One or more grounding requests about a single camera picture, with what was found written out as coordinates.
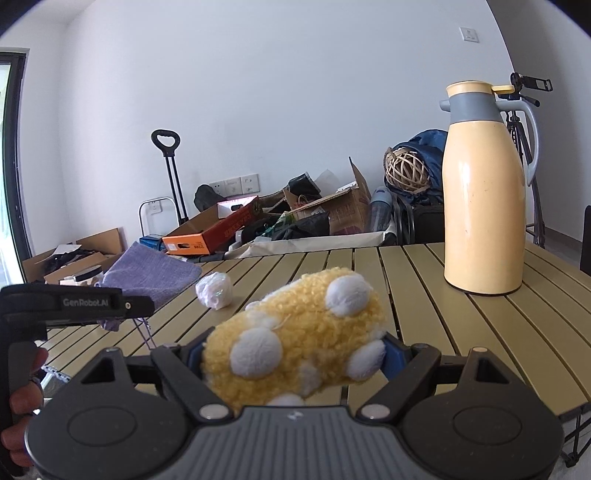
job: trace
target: purple cloth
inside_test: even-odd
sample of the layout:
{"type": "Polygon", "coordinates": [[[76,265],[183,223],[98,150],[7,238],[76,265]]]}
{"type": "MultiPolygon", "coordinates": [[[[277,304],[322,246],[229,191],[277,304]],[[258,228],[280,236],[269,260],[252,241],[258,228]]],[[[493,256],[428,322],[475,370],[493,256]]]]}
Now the purple cloth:
{"type": "MultiPolygon", "coordinates": [[[[101,287],[121,288],[124,295],[143,295],[161,306],[201,277],[201,267],[134,242],[107,271],[101,287]]],[[[120,320],[100,320],[105,330],[117,332],[120,320]]]]}

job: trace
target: finger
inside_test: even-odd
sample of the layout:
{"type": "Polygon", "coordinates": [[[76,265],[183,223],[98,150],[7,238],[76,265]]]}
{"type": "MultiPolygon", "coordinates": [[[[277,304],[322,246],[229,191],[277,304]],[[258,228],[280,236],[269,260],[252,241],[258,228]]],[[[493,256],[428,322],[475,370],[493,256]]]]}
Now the finger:
{"type": "Polygon", "coordinates": [[[43,405],[43,392],[39,386],[29,382],[10,396],[10,408],[16,415],[32,413],[43,405]]]}
{"type": "Polygon", "coordinates": [[[17,452],[25,449],[25,429],[29,425],[31,417],[24,417],[16,425],[7,428],[2,432],[0,438],[7,450],[17,452]]]}
{"type": "Polygon", "coordinates": [[[37,349],[37,356],[35,357],[35,361],[33,362],[33,367],[31,368],[31,373],[35,373],[39,370],[45,362],[47,362],[47,357],[49,356],[49,352],[44,348],[37,349]]]}
{"type": "Polygon", "coordinates": [[[33,466],[33,462],[31,460],[31,457],[29,457],[29,454],[25,450],[19,450],[17,452],[10,452],[10,458],[18,466],[22,466],[25,468],[33,466]]]}

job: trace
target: white plastic bag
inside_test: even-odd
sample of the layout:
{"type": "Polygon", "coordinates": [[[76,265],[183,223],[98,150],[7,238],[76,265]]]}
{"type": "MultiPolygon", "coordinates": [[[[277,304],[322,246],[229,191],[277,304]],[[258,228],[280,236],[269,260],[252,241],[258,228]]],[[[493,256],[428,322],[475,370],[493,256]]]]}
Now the white plastic bag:
{"type": "Polygon", "coordinates": [[[214,272],[203,277],[195,285],[199,301],[214,310],[227,307],[232,302],[232,280],[227,273],[214,272]]]}

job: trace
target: yellow plush toy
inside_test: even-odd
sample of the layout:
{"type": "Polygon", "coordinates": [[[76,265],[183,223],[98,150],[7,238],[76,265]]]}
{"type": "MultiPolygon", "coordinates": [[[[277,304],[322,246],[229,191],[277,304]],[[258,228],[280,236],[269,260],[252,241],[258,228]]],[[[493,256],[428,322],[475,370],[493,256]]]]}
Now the yellow plush toy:
{"type": "Polygon", "coordinates": [[[323,388],[377,372],[385,330],[371,286],[351,270],[333,268],[303,275],[219,325],[204,347],[202,371],[236,411],[301,406],[323,388]]]}

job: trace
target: wall socket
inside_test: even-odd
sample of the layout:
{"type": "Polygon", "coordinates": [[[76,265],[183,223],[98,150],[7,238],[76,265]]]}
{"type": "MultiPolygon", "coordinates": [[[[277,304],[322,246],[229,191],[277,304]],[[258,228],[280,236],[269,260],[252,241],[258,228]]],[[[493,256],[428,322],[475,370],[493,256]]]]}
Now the wall socket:
{"type": "Polygon", "coordinates": [[[226,196],[227,197],[234,197],[236,195],[242,195],[242,182],[240,177],[235,177],[233,179],[227,179],[226,183],[226,196]]]}
{"type": "Polygon", "coordinates": [[[160,213],[162,212],[162,204],[160,203],[159,200],[156,200],[155,202],[150,202],[148,204],[148,213],[160,213]]]}
{"type": "Polygon", "coordinates": [[[226,183],[222,180],[222,181],[214,181],[213,183],[210,183],[209,186],[211,188],[213,188],[213,191],[215,193],[217,193],[218,195],[221,195],[222,197],[226,197],[226,183]]]}
{"type": "Polygon", "coordinates": [[[476,30],[473,28],[460,27],[460,32],[462,32],[462,38],[465,41],[480,43],[480,40],[478,40],[478,33],[476,33],[476,30]]]}
{"type": "Polygon", "coordinates": [[[214,181],[209,186],[222,197],[235,197],[237,195],[260,192],[258,173],[234,177],[232,179],[214,181]]]}
{"type": "Polygon", "coordinates": [[[258,183],[258,173],[244,175],[243,177],[240,177],[240,180],[242,182],[242,193],[255,193],[261,191],[258,183]]]}

